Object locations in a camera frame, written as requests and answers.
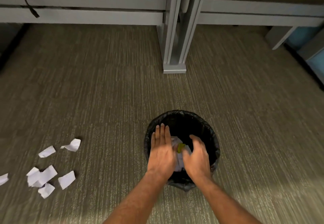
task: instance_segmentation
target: black garbage bag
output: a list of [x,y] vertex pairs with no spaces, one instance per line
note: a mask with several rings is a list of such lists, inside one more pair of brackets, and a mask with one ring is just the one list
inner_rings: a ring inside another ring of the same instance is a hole
[[[156,126],[161,125],[161,123],[168,125],[171,136],[177,136],[184,144],[190,147],[191,151],[193,151],[193,144],[189,135],[193,134],[198,136],[206,146],[209,156],[210,172],[213,173],[215,171],[220,156],[217,136],[212,127],[204,119],[189,111],[168,111],[151,121],[144,139],[144,153],[147,161],[151,151],[152,133],[155,131]],[[185,170],[173,172],[168,180],[168,184],[182,189],[185,192],[196,187]]]

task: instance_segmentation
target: gray carpet floor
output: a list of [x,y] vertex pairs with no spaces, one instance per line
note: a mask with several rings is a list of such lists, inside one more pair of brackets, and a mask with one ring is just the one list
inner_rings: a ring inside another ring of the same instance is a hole
[[[33,25],[0,73],[0,222],[103,222],[145,173],[149,122],[183,109],[214,128],[214,179],[259,220],[323,223],[324,94],[265,32],[198,26],[187,73],[164,75],[155,27]],[[77,152],[59,149],[75,137]],[[56,189],[42,199],[25,175],[51,164]],[[198,189],[171,186],[148,220],[216,222]]]

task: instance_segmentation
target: right hand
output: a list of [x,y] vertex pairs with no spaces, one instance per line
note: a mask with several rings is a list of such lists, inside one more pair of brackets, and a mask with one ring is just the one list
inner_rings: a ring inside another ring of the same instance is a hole
[[193,143],[193,152],[182,150],[184,168],[188,176],[197,185],[200,180],[212,179],[209,166],[209,157],[205,144],[195,135],[189,136]]

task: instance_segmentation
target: trash can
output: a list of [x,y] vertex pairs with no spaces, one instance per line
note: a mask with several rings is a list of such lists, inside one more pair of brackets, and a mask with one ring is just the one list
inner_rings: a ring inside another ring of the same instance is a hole
[[[144,139],[144,153],[148,161],[151,151],[151,137],[157,125],[164,123],[170,127],[171,136],[177,136],[184,144],[193,151],[190,134],[198,136],[205,144],[209,156],[210,172],[213,173],[217,167],[220,157],[217,136],[212,127],[200,116],[190,111],[174,110],[168,111],[156,117],[148,125]],[[190,179],[185,170],[173,172],[168,184],[175,186],[185,192],[193,189],[196,185]]]

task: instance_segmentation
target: forearm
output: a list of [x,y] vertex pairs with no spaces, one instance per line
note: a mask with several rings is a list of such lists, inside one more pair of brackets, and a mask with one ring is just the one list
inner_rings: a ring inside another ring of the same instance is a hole
[[261,224],[233,198],[229,197],[212,179],[196,184],[209,202],[220,224]]
[[165,180],[162,177],[146,173],[104,224],[146,223],[164,184]]

